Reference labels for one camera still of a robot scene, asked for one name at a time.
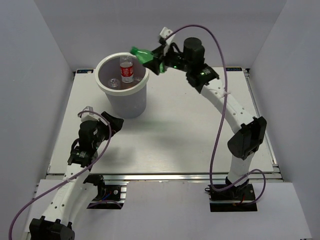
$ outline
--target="green object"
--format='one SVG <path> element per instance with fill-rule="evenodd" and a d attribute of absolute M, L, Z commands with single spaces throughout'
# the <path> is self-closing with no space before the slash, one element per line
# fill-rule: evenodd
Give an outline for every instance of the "green object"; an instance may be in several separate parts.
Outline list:
<path fill-rule="evenodd" d="M 131 48 L 130 53 L 132 55 L 135 55 L 141 64 L 145 64 L 145 63 L 150 62 L 154 59 L 154 54 L 151 51 L 146 50 L 146 49 L 139 49 L 135 46 L 133 46 Z M 160 69 L 160 73 L 165 72 L 165 67 L 164 67 L 163 63 L 160 64 L 159 69 Z"/>

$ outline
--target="clear plastic cup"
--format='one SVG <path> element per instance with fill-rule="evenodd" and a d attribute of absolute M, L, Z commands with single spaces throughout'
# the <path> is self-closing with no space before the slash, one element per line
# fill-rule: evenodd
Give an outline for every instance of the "clear plastic cup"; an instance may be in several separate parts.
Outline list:
<path fill-rule="evenodd" d="M 133 60 L 133 77 L 139 79 L 131 83 L 115 83 L 121 79 L 119 60 L 121 56 L 131 56 Z M 112 108 L 119 117 L 131 119 L 140 116 L 147 106 L 147 81 L 149 71 L 137 58 L 128 52 L 120 52 L 104 58 L 96 67 L 95 80 L 105 92 Z"/>

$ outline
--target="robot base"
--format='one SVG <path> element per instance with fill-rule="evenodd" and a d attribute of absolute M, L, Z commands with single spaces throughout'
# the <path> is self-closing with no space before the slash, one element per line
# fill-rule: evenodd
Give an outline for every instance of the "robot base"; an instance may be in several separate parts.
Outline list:
<path fill-rule="evenodd" d="M 216 189 L 224 188 L 225 184 L 215 184 Z M 257 212 L 257 204 L 248 204 L 256 199 L 252 184 L 247 184 L 239 196 L 234 197 L 231 192 L 213 191 L 211 187 L 205 189 L 210 195 L 210 212 Z"/>

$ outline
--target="bottle with red label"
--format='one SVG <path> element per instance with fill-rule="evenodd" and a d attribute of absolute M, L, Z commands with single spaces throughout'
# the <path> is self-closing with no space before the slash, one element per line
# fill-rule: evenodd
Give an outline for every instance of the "bottle with red label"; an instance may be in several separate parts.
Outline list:
<path fill-rule="evenodd" d="M 129 84 L 134 81 L 134 64 L 131 56 L 120 57 L 122 82 Z"/>

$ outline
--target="gray wall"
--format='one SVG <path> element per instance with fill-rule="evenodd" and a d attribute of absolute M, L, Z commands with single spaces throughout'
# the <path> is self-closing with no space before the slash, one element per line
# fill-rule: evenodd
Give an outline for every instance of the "gray wall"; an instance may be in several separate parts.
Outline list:
<path fill-rule="evenodd" d="M 34 0 L 73 70 L 95 68 L 110 54 L 131 46 L 153 50 L 166 26 L 210 28 L 229 66 L 251 67 L 286 0 Z M 202 29 L 176 36 L 201 38 L 207 62 L 221 66 L 211 37 Z"/>
<path fill-rule="evenodd" d="M 288 0 L 251 69 L 280 170 L 293 182 L 315 240 L 320 239 L 319 10 L 318 0 Z"/>
<path fill-rule="evenodd" d="M 49 164 L 72 72 L 33 0 L 0 7 L 0 239 Z M 28 211 L 18 219 L 20 239 Z"/>

